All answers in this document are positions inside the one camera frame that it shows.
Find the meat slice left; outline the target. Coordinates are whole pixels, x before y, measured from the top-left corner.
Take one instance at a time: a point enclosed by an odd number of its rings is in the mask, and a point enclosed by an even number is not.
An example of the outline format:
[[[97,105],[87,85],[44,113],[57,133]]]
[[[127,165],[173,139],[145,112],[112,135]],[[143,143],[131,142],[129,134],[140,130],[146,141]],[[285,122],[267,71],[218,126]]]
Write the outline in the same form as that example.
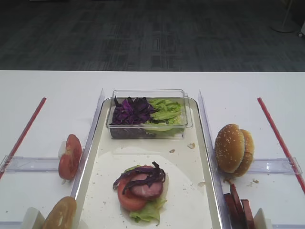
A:
[[[233,196],[230,193],[224,194],[224,199],[226,206],[231,218],[231,224],[234,229],[239,229],[241,227],[240,216],[237,212],[237,208],[233,199]]]

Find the white block lower left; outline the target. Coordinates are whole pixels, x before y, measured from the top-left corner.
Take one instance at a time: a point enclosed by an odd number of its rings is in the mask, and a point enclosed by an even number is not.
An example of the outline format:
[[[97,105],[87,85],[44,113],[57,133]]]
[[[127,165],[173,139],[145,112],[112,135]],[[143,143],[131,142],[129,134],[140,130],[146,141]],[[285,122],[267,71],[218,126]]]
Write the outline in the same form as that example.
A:
[[[24,215],[21,229],[42,229],[44,222],[45,217],[42,213],[38,209],[30,207]]]

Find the bun half lower left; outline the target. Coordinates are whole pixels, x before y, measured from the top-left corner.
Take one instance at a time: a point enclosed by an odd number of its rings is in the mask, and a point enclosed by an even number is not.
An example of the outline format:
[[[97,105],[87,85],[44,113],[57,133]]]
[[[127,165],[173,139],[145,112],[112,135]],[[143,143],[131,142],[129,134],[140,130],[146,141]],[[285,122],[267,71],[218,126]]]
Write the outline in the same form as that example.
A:
[[[45,219],[43,229],[71,229],[77,210],[77,202],[73,197],[60,199]]]

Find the bun half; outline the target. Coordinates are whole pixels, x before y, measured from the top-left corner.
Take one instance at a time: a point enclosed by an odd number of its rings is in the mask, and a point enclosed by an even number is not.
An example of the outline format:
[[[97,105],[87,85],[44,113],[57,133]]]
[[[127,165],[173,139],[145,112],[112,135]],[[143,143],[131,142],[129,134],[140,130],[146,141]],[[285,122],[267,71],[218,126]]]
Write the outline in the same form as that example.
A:
[[[71,229],[77,210],[77,202],[73,197],[60,199],[45,219],[43,229]]]
[[[243,176],[250,168],[254,159],[254,141],[252,135],[249,131],[241,129],[244,135],[244,157],[239,165],[239,167],[234,172],[236,177]]]

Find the clear vertical rail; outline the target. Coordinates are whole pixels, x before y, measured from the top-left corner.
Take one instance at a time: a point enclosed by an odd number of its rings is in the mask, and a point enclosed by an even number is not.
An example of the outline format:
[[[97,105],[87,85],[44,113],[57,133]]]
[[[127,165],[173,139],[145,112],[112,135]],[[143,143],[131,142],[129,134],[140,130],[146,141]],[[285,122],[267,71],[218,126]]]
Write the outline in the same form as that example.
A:
[[[99,116],[100,116],[103,101],[104,101],[104,90],[102,88],[98,102],[97,102],[92,124],[90,127],[90,131],[88,134],[88,138],[86,140],[85,148],[83,150],[82,157],[79,162],[79,169],[78,169],[78,172],[77,172],[74,182],[73,182],[73,186],[72,186],[72,190],[71,190],[71,197],[73,197],[74,199],[77,199],[77,197],[80,195],[79,193],[80,193],[80,189],[81,189],[81,182],[84,180],[85,169],[88,164],[89,157],[90,157],[90,149],[92,146],[97,124],[99,121]]]
[[[231,220],[228,213],[224,192],[222,189],[222,181],[218,171],[217,162],[214,153],[214,147],[211,138],[211,131],[209,127],[209,120],[206,112],[206,106],[202,92],[198,93],[198,105],[201,116],[201,125],[203,131],[203,137],[206,148],[206,157],[210,176],[210,188],[208,190],[209,195],[213,196],[213,200],[210,201],[210,213],[212,219],[212,226],[214,229],[230,229]]]

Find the upright tomato slice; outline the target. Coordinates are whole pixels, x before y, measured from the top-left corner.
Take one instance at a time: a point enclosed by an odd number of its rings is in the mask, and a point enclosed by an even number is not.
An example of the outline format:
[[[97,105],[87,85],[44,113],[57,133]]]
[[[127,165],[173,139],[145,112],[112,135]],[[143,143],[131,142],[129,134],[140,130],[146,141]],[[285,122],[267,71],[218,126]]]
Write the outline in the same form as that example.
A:
[[[78,170],[82,156],[82,147],[78,137],[70,134],[66,141],[65,153],[59,162],[59,176],[65,180],[72,180]]]

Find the tomato slice on tray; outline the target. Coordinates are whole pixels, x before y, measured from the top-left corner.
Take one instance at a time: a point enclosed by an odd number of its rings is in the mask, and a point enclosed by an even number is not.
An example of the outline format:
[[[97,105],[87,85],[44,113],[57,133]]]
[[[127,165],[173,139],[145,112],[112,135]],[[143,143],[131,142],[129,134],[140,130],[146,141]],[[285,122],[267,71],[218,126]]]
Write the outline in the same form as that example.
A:
[[[130,170],[121,174],[121,176],[114,182],[113,188],[117,188],[118,199],[121,206],[128,211],[138,211],[145,207],[148,199],[138,198],[131,193],[129,188],[125,189],[125,186],[131,181],[145,180],[149,174],[136,171],[153,168],[152,166],[136,166],[130,168]]]

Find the meat slice right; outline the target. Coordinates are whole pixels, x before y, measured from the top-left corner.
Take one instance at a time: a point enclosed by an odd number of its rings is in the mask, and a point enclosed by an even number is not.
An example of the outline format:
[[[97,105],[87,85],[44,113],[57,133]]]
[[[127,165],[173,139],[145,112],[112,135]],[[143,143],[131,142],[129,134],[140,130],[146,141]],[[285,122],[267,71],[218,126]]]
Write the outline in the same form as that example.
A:
[[[241,199],[244,210],[244,220],[248,229],[255,229],[254,218],[250,208],[250,202],[247,199]]]

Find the left red strip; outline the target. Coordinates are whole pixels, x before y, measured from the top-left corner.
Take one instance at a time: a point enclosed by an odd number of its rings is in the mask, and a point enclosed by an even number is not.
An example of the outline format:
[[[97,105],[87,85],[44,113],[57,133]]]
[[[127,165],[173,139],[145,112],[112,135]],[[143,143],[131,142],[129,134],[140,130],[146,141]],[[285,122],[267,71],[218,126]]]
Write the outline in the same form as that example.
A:
[[[31,116],[30,120],[24,127],[21,135],[19,136],[19,138],[18,138],[17,142],[15,143],[14,147],[12,148],[11,152],[6,157],[6,159],[3,160],[4,164],[0,167],[0,178],[2,178],[2,176],[4,175],[6,167],[9,165],[10,161],[15,156],[15,153],[17,152],[18,148],[20,147],[21,143],[23,142],[23,139],[25,138],[26,134],[28,133],[30,127],[32,126],[33,122],[35,121],[37,115],[39,114],[39,112],[42,109],[43,105],[45,104],[46,100],[47,100],[46,97],[43,97],[41,99],[39,105],[37,106],[33,115]]]

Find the sesame bun top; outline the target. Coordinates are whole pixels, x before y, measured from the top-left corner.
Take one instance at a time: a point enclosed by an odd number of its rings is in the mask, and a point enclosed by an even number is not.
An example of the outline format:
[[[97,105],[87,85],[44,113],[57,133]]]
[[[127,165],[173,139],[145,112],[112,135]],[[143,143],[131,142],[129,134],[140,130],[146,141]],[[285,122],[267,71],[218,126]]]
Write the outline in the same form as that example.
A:
[[[240,166],[245,151],[244,135],[239,126],[224,126],[215,139],[214,150],[219,168],[232,174]]]

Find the red strip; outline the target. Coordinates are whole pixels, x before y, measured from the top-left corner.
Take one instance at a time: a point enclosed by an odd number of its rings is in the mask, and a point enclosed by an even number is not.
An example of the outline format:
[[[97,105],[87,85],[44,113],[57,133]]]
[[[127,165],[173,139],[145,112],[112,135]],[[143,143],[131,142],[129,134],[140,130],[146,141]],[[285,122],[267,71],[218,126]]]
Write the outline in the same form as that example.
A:
[[[9,165],[10,161],[15,156],[15,153],[17,152],[18,148],[20,147],[21,143],[23,142],[23,139],[25,138],[26,134],[28,133],[30,127],[32,126],[33,122],[35,121],[37,115],[39,114],[39,112],[42,109],[43,105],[45,104],[46,100],[47,100],[46,97],[43,97],[41,99],[39,105],[37,106],[33,115],[31,116],[30,120],[24,127],[21,135],[19,136],[19,138],[18,138],[17,142],[15,143],[14,147],[12,148],[11,152],[6,157],[6,159],[3,160],[4,164],[0,167],[0,178],[2,178],[2,176],[4,175],[6,167]]]
[[[271,126],[271,128],[272,128],[272,130],[273,130],[273,132],[274,132],[274,134],[275,134],[275,136],[276,136],[276,138],[278,140],[279,145],[281,146],[281,148],[282,148],[286,158],[288,159],[288,161],[291,164],[291,167],[292,167],[292,169],[294,171],[294,174],[296,176],[296,179],[297,179],[297,181],[298,181],[302,191],[305,192],[305,181],[304,181],[304,179],[303,179],[303,177],[301,175],[301,170],[297,167],[296,162],[293,160],[293,157],[291,156],[291,154],[290,154],[290,152],[289,152],[289,150],[288,150],[288,148],[287,148],[287,146],[286,146],[286,144],[285,144],[281,134],[279,133],[279,131],[278,131],[278,129],[277,129],[277,127],[276,127],[276,125],[275,125],[275,123],[274,123],[270,113],[269,113],[269,111],[267,110],[267,107],[265,106],[262,98],[259,97],[259,98],[257,98],[257,100],[259,102],[259,105],[260,105],[260,107],[261,107],[261,109],[262,109],[266,119],[268,120],[269,125]]]

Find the right clear vertical rail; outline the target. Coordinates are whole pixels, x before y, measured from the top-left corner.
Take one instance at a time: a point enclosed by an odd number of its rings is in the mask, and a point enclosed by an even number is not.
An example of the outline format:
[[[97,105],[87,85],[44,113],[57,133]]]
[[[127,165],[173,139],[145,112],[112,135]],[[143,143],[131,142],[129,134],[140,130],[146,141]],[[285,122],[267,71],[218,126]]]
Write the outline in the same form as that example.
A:
[[[209,120],[206,112],[206,106],[202,92],[198,93],[198,105],[201,116],[201,125],[203,131],[203,137],[206,148],[206,157],[210,176],[210,188],[208,190],[209,195],[213,196],[213,200],[210,201],[210,213],[212,219],[212,226],[214,229],[230,229],[231,220],[228,213],[224,192],[222,189],[222,181],[218,171],[217,162],[214,153],[214,147],[211,138],[211,131],[209,127]]]

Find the shredded purple cabbage pile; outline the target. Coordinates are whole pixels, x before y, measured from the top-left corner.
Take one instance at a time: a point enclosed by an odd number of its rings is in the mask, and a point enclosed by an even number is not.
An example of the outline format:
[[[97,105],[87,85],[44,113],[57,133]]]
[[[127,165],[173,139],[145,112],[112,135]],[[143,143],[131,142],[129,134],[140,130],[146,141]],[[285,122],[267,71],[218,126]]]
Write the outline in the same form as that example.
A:
[[[145,97],[132,99],[128,97],[121,103],[114,97],[115,109],[112,116],[112,125],[139,125],[151,121],[151,114],[155,109]]]

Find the white block right holder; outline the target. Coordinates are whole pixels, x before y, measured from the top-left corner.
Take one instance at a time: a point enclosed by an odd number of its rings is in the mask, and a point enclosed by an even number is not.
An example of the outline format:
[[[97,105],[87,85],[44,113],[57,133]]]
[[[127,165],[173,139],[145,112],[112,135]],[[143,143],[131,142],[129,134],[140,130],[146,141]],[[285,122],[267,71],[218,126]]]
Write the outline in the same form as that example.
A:
[[[254,216],[255,229],[273,229],[272,222],[266,218],[262,208],[259,208]]]

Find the round sausage meat slice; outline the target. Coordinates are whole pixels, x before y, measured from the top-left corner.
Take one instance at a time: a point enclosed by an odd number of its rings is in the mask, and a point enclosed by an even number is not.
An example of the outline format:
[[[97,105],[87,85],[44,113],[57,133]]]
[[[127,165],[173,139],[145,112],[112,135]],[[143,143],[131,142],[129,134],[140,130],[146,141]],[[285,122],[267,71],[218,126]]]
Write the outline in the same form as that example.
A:
[[[147,184],[135,185],[130,187],[129,190],[133,195],[142,199],[156,199],[158,198],[163,191],[163,182],[157,181],[154,182],[150,187]]]

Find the left clear vertical rail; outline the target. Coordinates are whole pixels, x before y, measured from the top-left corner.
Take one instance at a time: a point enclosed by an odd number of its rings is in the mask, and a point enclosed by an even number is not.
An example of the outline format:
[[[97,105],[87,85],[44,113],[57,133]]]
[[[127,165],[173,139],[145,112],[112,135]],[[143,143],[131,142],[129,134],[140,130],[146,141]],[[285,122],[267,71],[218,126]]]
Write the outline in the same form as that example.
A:
[[[84,180],[85,169],[88,164],[89,157],[90,157],[90,149],[92,146],[97,124],[99,121],[99,116],[100,116],[103,101],[104,101],[104,90],[102,88],[98,102],[97,102],[92,124],[90,127],[90,131],[88,134],[88,138],[86,140],[85,148],[83,150],[82,157],[79,162],[79,169],[78,169],[78,172],[77,172],[74,182],[73,182],[73,186],[72,186],[72,190],[71,190],[71,197],[73,197],[74,199],[77,199],[77,197],[80,195],[79,193],[80,193],[80,189],[81,189],[81,182]]]

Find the white block behind tomato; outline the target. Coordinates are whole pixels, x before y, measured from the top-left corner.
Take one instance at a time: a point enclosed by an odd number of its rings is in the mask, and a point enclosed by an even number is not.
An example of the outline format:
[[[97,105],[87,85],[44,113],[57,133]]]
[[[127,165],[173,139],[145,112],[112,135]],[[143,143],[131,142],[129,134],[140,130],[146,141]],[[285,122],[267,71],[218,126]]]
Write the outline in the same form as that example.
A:
[[[66,141],[62,141],[58,151],[58,158],[61,158],[61,156],[65,153],[65,151],[66,151]]]

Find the clear rail upper left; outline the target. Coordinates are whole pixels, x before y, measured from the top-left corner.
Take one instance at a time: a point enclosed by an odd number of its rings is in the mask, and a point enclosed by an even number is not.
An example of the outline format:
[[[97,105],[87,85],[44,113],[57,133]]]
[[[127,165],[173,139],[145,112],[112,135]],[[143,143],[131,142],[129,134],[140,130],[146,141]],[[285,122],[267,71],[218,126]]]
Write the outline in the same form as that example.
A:
[[[5,156],[0,164],[1,172],[57,172],[57,157]]]

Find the green lettuce leaves in box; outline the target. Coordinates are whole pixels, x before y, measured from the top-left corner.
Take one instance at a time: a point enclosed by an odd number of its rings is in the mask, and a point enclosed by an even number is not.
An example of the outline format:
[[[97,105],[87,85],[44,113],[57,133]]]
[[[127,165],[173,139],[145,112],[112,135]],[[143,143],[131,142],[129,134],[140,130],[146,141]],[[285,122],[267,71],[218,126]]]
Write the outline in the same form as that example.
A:
[[[168,99],[151,99],[149,103],[156,112],[150,114],[151,120],[146,122],[151,126],[145,128],[147,132],[171,131],[174,129],[173,125],[185,123],[181,103]]]

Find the clear plastic salad box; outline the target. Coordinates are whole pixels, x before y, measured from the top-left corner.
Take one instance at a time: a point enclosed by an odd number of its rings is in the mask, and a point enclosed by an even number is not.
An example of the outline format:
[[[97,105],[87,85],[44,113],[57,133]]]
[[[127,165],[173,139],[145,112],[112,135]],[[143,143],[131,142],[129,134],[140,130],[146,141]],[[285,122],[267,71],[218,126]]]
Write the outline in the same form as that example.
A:
[[[185,123],[183,125],[173,125],[172,127],[174,127],[174,129],[166,132],[147,132],[145,128],[151,126],[146,123],[139,125],[112,125],[115,96],[119,103],[128,97],[131,97],[132,99],[145,97],[148,102],[151,99],[168,99],[179,102],[182,104],[182,114],[185,118]],[[112,93],[105,125],[113,139],[183,138],[185,130],[193,126],[189,97],[182,89],[115,90]]]

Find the right red strip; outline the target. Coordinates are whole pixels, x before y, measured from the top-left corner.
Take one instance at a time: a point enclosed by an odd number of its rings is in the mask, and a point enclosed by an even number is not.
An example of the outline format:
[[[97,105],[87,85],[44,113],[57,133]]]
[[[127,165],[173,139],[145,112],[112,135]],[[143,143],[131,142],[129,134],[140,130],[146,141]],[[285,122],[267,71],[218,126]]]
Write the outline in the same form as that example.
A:
[[[257,98],[257,100],[259,102],[259,105],[260,105],[260,107],[261,107],[261,109],[262,109],[266,119],[268,120],[269,125],[271,126],[271,128],[272,128],[272,130],[273,130],[273,132],[274,132],[274,134],[275,134],[275,136],[276,136],[276,138],[278,140],[279,145],[281,146],[281,148],[282,148],[286,158],[288,159],[288,161],[291,164],[291,167],[292,167],[292,169],[294,171],[294,174],[296,176],[296,179],[297,179],[297,181],[298,181],[302,191],[305,192],[305,181],[304,181],[304,179],[303,179],[303,177],[301,175],[301,170],[297,167],[296,162],[293,160],[293,157],[291,156],[291,154],[290,154],[290,152],[289,152],[289,150],[288,150],[288,148],[287,148],[287,146],[286,146],[286,144],[285,144],[281,134],[279,133],[279,131],[278,131],[278,129],[277,129],[277,127],[276,127],[276,125],[275,125],[275,123],[274,123],[270,113],[269,113],[269,111],[267,110],[267,107],[265,106],[262,98],[259,97],[259,98]]]

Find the clear rail upper right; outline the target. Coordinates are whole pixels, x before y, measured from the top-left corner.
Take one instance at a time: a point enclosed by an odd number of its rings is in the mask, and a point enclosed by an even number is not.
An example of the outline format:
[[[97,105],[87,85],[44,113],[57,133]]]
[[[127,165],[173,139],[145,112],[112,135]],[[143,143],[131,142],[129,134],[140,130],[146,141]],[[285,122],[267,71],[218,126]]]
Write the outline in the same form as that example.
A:
[[[254,159],[248,173],[301,175],[303,172],[295,157]]]

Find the bun bottom half right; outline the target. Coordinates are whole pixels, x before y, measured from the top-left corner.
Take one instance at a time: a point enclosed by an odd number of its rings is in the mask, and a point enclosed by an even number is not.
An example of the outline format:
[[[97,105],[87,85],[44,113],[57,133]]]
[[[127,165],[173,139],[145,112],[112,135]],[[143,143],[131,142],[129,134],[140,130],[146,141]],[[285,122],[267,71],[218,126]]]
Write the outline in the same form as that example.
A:
[[[252,135],[249,131],[241,129],[244,135],[244,157],[239,165],[239,167],[234,172],[236,177],[243,176],[250,168],[254,159],[254,141]]]

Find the metal serving tray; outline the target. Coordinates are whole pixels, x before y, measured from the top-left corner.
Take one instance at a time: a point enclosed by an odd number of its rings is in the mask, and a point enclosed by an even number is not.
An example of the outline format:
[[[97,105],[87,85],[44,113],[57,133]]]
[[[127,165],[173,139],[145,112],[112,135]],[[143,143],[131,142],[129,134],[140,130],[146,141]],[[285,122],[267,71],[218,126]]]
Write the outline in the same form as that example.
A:
[[[221,226],[198,104],[190,99],[192,128],[183,138],[112,139],[106,127],[110,99],[100,117],[77,194],[75,229],[218,229]],[[122,209],[113,183],[136,165],[156,162],[167,173],[160,221],[135,222]]]

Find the lettuce leaf under tomato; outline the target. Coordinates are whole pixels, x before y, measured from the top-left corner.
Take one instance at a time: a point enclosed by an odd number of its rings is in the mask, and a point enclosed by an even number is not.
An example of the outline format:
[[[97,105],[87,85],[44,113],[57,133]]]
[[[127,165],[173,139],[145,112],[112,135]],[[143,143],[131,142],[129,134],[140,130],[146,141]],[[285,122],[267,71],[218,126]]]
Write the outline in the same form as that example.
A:
[[[138,181],[131,181],[129,182],[125,189],[132,187],[134,185],[140,185],[140,184],[148,184],[151,186],[154,182],[157,181],[162,181],[163,182],[163,191],[162,194],[156,198],[156,199],[151,199],[148,200],[145,207],[141,210],[138,211],[128,211],[129,212],[129,217],[134,219],[134,221],[139,222],[139,221],[151,221],[151,220],[156,220],[157,224],[160,224],[160,211],[164,204],[167,202],[166,195],[167,195],[167,190],[168,190],[168,176],[166,172],[160,168],[160,166],[156,163],[152,163],[152,168],[150,169],[143,169],[141,170],[140,168],[136,169],[136,171],[141,171],[142,173],[148,173],[149,176],[145,180],[138,180]]]

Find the meat slice middle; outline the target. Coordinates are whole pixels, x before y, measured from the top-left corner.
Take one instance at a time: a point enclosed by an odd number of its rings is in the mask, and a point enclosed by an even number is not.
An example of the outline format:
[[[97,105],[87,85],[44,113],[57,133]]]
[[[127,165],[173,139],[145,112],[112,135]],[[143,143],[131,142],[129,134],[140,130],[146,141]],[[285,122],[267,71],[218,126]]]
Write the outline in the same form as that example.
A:
[[[242,225],[243,229],[246,229],[247,226],[246,226],[246,222],[245,222],[244,210],[243,210],[240,198],[238,196],[235,184],[230,185],[230,192],[231,192],[232,197],[234,199],[236,210],[237,210],[239,218],[240,218],[240,224]]]

